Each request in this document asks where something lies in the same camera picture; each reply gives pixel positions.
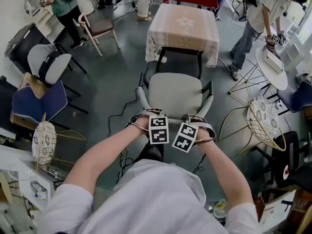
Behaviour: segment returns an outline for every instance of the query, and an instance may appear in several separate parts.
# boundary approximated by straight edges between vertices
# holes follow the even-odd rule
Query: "wooden chair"
[[[112,32],[113,36],[116,41],[116,46],[118,49],[120,49],[116,33],[114,31],[114,25],[111,19],[105,18],[102,20],[97,21],[93,25],[90,25],[85,13],[82,13],[78,18],[79,23],[85,28],[91,42],[95,46],[98,54],[102,57],[102,53],[97,47],[97,44],[99,45],[98,38],[105,35],[106,33]]]

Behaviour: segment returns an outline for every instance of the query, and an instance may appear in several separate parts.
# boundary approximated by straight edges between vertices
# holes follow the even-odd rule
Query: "sneaker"
[[[234,80],[239,80],[239,72],[237,70],[233,70],[233,68],[231,67],[232,70],[232,77]]]
[[[76,49],[78,47],[81,47],[83,45],[83,41],[80,41],[80,43],[74,43],[70,46],[71,49]]]
[[[222,21],[222,19],[221,19],[221,17],[219,17],[219,15],[217,15],[217,16],[215,17],[215,20],[216,20],[216,21]]]
[[[137,20],[137,21],[151,21],[152,18],[151,18],[151,17],[145,17],[145,18],[143,18],[143,17],[137,17],[136,20]]]

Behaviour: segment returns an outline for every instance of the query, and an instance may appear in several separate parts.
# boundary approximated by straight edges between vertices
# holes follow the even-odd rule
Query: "gray floor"
[[[103,17],[117,18],[124,14],[124,9],[130,7],[131,4],[119,6],[115,11],[112,8],[97,10],[89,16],[92,23]],[[152,5],[150,11],[155,14],[158,6]],[[222,8],[220,11],[222,21],[217,22],[220,36],[219,57],[229,65],[231,64],[229,51],[240,38],[243,28],[232,24],[231,12],[228,8]],[[100,49],[103,57],[99,57],[91,42],[86,42],[81,48],[71,50],[70,53],[76,58],[80,64],[87,70],[85,75],[76,66],[72,65],[72,72],[66,71],[63,75],[63,82],[79,91],[82,96],[73,98],[73,104],[89,110],[86,115],[77,111],[73,116],[74,110],[65,108],[57,117],[56,121],[68,125],[71,129],[76,130],[87,137],[87,141],[75,141],[58,138],[58,147],[56,155],[59,158],[68,161],[76,161],[83,153],[99,141],[105,139],[108,134],[108,117],[110,115],[120,114],[124,104],[134,100],[135,89],[138,86],[140,73],[146,70],[145,62],[145,46],[146,35],[150,23],[137,22],[135,12],[125,15],[114,22],[117,38],[121,49],[117,50],[114,39],[109,36],[99,38]],[[66,34],[61,41],[62,44],[69,49],[72,40]],[[248,59],[255,62],[254,50],[256,47],[263,46],[264,43],[257,41],[248,55]],[[191,76],[198,76],[197,60],[194,56],[187,56],[177,53],[167,53],[168,61],[161,65],[161,72],[184,73]],[[245,62],[242,74],[249,71],[252,64]],[[156,63],[151,63],[148,76],[155,71]],[[203,67],[201,82],[205,85],[212,80],[214,83],[214,101],[206,115],[206,120],[213,126],[217,136],[219,129],[225,116],[235,107],[240,107],[234,98],[227,94],[228,90],[235,85],[230,76],[230,72],[219,61],[215,68]],[[293,77],[289,77],[290,83],[294,83]],[[261,86],[252,87],[252,96],[256,96]],[[236,93],[244,101],[248,101],[247,90],[241,90]],[[139,102],[129,105],[122,117],[114,117],[111,119],[112,133],[124,128],[130,116],[141,110]],[[227,121],[223,134],[227,135],[246,125],[246,111],[239,110],[235,112]],[[285,117],[291,127],[291,130],[298,131],[299,137],[305,137],[307,126],[304,122],[302,113],[285,114]],[[279,125],[283,132],[287,132],[288,126],[283,116],[279,117]],[[248,152],[236,156],[237,153],[245,146],[250,137],[250,130],[245,129],[234,136],[225,140],[217,141],[219,148],[230,157],[233,162],[244,173],[249,180],[250,176],[261,169],[264,165],[264,158],[258,152]],[[129,155],[133,158],[137,157],[142,150],[146,139],[136,141],[129,147]],[[258,140],[252,139],[250,146],[258,143]],[[165,162],[175,163],[182,168],[193,171],[202,157],[202,153],[198,148],[193,148],[188,154],[173,149],[169,144],[165,146]],[[219,186],[215,174],[207,160],[203,162],[205,171],[199,173],[204,189],[207,194],[207,201],[215,201],[224,198],[221,187]],[[117,180],[117,174],[120,170],[119,163],[116,160],[98,179],[97,185],[111,190]],[[250,186],[254,194],[262,190],[264,183],[262,181],[250,182]]]

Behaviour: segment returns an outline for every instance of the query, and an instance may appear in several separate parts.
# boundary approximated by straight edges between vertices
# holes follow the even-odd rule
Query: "white round table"
[[[278,90],[285,90],[288,86],[286,72],[278,74],[263,60],[263,48],[257,48],[254,52],[258,66],[265,78]]]

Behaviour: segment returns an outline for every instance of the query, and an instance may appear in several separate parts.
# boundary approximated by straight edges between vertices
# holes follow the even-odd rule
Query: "hand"
[[[209,138],[209,137],[210,137],[210,135],[209,135],[207,128],[199,127],[198,132],[197,132],[197,136],[196,136],[196,140]]]
[[[148,123],[149,123],[149,117],[146,115],[142,115],[136,120],[136,124],[138,124],[139,126],[147,130],[148,130]],[[141,129],[141,131],[142,131],[142,134],[147,134],[144,130]]]
[[[275,41],[273,41],[272,36],[267,36],[266,38],[266,44],[268,49],[275,49]]]

